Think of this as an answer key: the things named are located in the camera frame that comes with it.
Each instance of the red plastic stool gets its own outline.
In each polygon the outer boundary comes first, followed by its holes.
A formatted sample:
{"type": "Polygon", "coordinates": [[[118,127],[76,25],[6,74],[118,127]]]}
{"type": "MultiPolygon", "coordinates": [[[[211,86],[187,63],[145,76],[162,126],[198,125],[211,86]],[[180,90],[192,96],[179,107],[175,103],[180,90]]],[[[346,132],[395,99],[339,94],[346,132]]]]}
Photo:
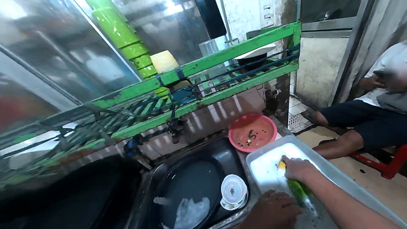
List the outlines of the red plastic stool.
{"type": "Polygon", "coordinates": [[[407,145],[402,145],[398,148],[397,153],[393,156],[393,160],[388,165],[372,161],[359,155],[360,153],[361,152],[353,153],[350,157],[369,167],[377,169],[381,172],[381,176],[387,179],[392,179],[400,171],[404,163],[407,162],[407,145]]]}

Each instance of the green dish rack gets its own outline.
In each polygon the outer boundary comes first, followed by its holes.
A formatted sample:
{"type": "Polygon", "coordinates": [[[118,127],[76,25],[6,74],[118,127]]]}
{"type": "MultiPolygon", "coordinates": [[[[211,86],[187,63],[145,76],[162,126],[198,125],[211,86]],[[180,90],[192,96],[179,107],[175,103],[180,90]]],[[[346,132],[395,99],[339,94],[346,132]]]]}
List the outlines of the green dish rack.
{"type": "Polygon", "coordinates": [[[149,129],[168,123],[199,108],[216,103],[247,89],[263,84],[298,69],[300,54],[301,23],[295,22],[274,29],[268,29],[252,39],[182,65],[146,81],[123,88],[71,110],[58,113],[0,136],[0,150],[21,143],[48,131],[59,131],[56,137],[33,143],[0,157],[9,157],[43,144],[59,141],[58,145],[45,155],[31,161],[24,168],[0,170],[0,188],[16,185],[37,176],[46,176],[60,165],[77,160],[93,152],[149,129]],[[262,67],[245,72],[243,67],[228,68],[228,72],[209,79],[206,69],[224,63],[234,57],[250,52],[264,45],[287,39],[287,48],[268,57],[262,67]],[[173,90],[172,86],[187,80],[190,85],[173,90]],[[157,96],[153,91],[167,87],[171,93],[157,96]],[[182,90],[191,96],[175,101],[171,94],[182,90]],[[75,122],[75,129],[63,126],[75,122]]]}

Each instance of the knee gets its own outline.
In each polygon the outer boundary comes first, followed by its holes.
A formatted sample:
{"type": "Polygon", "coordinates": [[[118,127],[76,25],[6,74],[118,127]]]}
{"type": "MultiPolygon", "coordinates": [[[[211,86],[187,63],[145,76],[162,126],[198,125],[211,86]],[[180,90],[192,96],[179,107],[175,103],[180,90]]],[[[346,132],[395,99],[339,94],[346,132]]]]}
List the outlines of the knee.
{"type": "Polygon", "coordinates": [[[360,150],[364,147],[363,137],[354,130],[348,131],[344,135],[340,136],[337,142],[354,150],[360,150]]]}
{"type": "Polygon", "coordinates": [[[320,126],[327,126],[328,125],[328,121],[323,116],[323,114],[321,112],[319,112],[319,111],[315,112],[314,119],[315,119],[315,122],[320,126]]]}

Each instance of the white shirt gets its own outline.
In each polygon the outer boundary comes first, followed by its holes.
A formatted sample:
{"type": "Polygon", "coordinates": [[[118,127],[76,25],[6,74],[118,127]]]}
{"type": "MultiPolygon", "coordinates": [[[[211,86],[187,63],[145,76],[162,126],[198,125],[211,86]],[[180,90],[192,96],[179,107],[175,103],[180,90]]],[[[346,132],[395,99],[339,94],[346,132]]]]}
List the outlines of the white shirt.
{"type": "MultiPolygon", "coordinates": [[[[407,68],[407,41],[395,44],[388,48],[375,62],[369,72],[365,75],[365,78],[373,76],[373,71],[384,70],[388,67],[390,68],[407,68]]],[[[362,100],[373,106],[380,107],[377,102],[377,97],[384,93],[389,92],[385,88],[376,88],[373,91],[367,93],[366,95],[356,98],[355,100],[362,100]]]]}

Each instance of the pink plastic bowl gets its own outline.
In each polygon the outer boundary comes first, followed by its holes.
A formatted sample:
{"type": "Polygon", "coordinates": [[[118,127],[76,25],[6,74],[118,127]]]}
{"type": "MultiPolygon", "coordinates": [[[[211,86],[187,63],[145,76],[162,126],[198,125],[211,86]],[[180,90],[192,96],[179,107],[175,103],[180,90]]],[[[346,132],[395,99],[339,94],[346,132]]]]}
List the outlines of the pink plastic bowl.
{"type": "Polygon", "coordinates": [[[277,126],[269,117],[248,114],[237,119],[229,129],[229,141],[238,150],[251,153],[272,142],[277,136],[277,126]]]}

